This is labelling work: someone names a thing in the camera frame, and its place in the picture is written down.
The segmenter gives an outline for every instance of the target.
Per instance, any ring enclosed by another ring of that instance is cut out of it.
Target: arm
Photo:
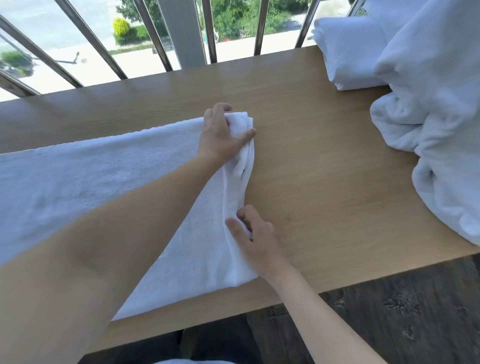
[[[76,364],[156,261],[213,174],[254,136],[216,104],[197,156],[0,267],[0,362]]]
[[[241,208],[237,215],[252,231],[253,240],[233,218],[225,221],[228,229],[246,261],[282,299],[313,361],[317,364],[386,364],[282,255],[273,225],[265,222],[252,206]]]

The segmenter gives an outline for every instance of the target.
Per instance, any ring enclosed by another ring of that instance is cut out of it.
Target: yellow bush
[[[130,24],[123,18],[113,21],[113,33],[117,36],[125,36],[130,32]]]

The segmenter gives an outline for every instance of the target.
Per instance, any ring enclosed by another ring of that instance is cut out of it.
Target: dark wooden floor
[[[479,272],[480,255],[474,255],[321,296],[389,364],[480,364]],[[264,364],[313,363],[283,305],[230,320],[244,318]],[[188,357],[200,329],[186,330],[181,345],[182,333],[175,332],[89,354],[80,363]]]

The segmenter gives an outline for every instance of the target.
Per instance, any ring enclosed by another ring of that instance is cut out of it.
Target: railing bar
[[[262,0],[260,3],[260,13],[258,14],[257,36],[255,37],[254,56],[259,56],[262,51],[262,42],[264,40],[265,22],[267,20],[268,0]]]
[[[38,91],[3,70],[0,70],[0,87],[18,97],[40,95]]]
[[[147,29],[148,35],[150,36],[150,39],[155,46],[156,52],[158,53],[158,56],[163,63],[163,66],[165,67],[165,71],[173,71],[172,65],[168,60],[167,53],[163,48],[162,41],[160,40],[158,32],[156,31],[155,25],[153,24],[152,17],[148,13],[148,9],[145,5],[144,0],[133,0],[133,3],[135,4],[138,13],[145,25],[145,28]]]
[[[365,3],[365,0],[355,0],[347,13],[347,16],[355,16],[358,10]]]
[[[98,40],[96,35],[92,32],[90,27],[85,23],[80,14],[75,10],[72,4],[68,0],[55,0],[55,2],[60,6],[63,12],[69,17],[73,24],[80,30],[83,36],[88,40],[97,53],[103,58],[103,60],[110,66],[113,72],[121,80],[128,79],[127,75],[122,71],[120,66],[115,62],[113,57],[103,46],[103,44]]]
[[[301,48],[305,37],[307,36],[308,30],[310,29],[310,25],[312,24],[313,17],[315,16],[315,12],[317,11],[318,4],[320,4],[321,0],[313,0],[308,8],[307,15],[305,16],[305,20],[303,21],[303,25],[300,29],[299,37],[297,38],[297,43],[295,44],[295,48]]]
[[[62,76],[74,87],[83,87],[83,85],[73,77],[68,71],[61,67],[53,58],[40,49],[35,43],[25,36],[20,30],[15,28],[7,19],[0,15],[0,28],[9,34],[13,39],[19,42],[22,46],[27,48],[35,56],[43,61],[48,67],[53,69],[56,73]]]
[[[205,32],[207,34],[208,53],[210,63],[216,63],[215,32],[213,29],[212,4],[210,0],[202,0],[202,8],[205,21]]]

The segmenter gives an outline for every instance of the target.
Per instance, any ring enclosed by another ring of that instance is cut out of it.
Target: table
[[[121,134],[202,116],[219,101],[258,130],[246,203],[280,235],[317,292],[479,250],[417,196],[413,153],[370,121],[386,87],[337,92],[317,47],[0,103],[0,152]],[[261,279],[112,322],[96,351],[279,302]]]

